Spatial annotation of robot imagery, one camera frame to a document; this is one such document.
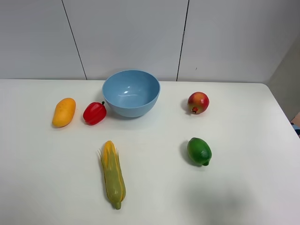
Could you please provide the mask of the green lime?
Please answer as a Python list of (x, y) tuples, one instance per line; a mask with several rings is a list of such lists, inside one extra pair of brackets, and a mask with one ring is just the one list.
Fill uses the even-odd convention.
[(212, 158), (209, 145), (201, 138), (190, 139), (187, 144), (187, 153), (197, 166), (208, 166)]

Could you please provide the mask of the red yellow pomegranate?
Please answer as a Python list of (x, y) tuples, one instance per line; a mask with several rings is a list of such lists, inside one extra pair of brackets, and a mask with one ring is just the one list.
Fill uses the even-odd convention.
[(191, 114), (201, 114), (209, 106), (209, 98), (208, 96), (203, 92), (195, 92), (193, 93), (187, 101), (187, 105), (189, 107), (189, 112)]

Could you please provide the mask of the blue plastic bowl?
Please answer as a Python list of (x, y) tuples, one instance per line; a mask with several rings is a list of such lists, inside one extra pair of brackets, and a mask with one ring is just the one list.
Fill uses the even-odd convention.
[(136, 118), (149, 112), (160, 94), (160, 82), (140, 70), (118, 72), (104, 82), (102, 95), (111, 110), (123, 117)]

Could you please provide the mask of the blue object at table edge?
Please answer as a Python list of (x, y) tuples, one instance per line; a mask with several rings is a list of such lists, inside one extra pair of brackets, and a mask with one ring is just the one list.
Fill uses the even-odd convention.
[(294, 131), (297, 133), (297, 136), (300, 137), (300, 127), (292, 122), (291, 122), (291, 126), (293, 127)]

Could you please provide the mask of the red bell pepper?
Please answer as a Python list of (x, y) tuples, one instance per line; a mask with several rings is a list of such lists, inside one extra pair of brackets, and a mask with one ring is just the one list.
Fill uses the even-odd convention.
[(107, 110), (104, 104), (104, 101), (92, 102), (87, 106), (83, 113), (83, 119), (87, 125), (96, 125), (106, 117)]

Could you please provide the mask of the corn cob with husk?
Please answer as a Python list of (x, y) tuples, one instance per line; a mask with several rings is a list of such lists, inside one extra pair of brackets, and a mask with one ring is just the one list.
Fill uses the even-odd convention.
[(119, 153), (112, 141), (107, 141), (98, 151), (103, 169), (105, 189), (109, 202), (116, 210), (126, 197), (126, 187), (122, 176)]

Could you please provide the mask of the yellow orange mango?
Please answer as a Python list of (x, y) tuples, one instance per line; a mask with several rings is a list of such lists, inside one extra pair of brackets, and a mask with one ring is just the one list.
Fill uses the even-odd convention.
[(52, 125), (55, 128), (61, 128), (68, 125), (75, 114), (76, 102), (72, 98), (65, 98), (61, 100), (55, 108)]

